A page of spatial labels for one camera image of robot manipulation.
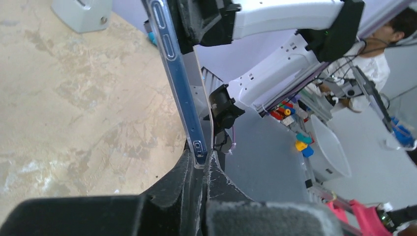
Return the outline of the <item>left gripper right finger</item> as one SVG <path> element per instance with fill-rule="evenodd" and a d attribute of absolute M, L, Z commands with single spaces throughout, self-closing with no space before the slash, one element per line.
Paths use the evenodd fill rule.
<path fill-rule="evenodd" d="M 322 205 L 256 202 L 224 173 L 216 151 L 208 156 L 205 236 L 341 236 L 337 218 Z"/>

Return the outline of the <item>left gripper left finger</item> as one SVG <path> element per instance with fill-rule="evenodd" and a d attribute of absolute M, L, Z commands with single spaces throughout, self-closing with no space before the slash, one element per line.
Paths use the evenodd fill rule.
<path fill-rule="evenodd" d="M 3 236 L 187 236 L 200 223 L 204 171 L 185 149 L 141 194 L 28 199 L 0 228 Z"/>

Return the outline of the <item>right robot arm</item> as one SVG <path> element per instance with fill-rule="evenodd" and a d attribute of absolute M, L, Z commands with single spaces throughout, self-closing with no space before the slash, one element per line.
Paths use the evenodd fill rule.
<path fill-rule="evenodd" d="M 178 0 L 187 46 L 230 44 L 247 36 L 293 30 L 287 41 L 209 96 L 215 116 L 240 116 L 287 77 L 343 56 L 354 44 L 361 0 Z"/>

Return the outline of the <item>clear phone case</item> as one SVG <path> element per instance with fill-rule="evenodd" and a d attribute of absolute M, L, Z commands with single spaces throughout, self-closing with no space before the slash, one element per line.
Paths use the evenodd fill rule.
<path fill-rule="evenodd" d="M 191 77 L 186 70 L 168 2 L 166 0 L 144 0 L 143 5 L 157 40 L 188 145 L 194 155 L 194 166 L 197 169 L 203 169 L 211 150 L 211 140 L 206 140 L 206 137 L 210 138 L 211 135 L 209 129 L 205 132 L 201 125 L 189 80 Z"/>

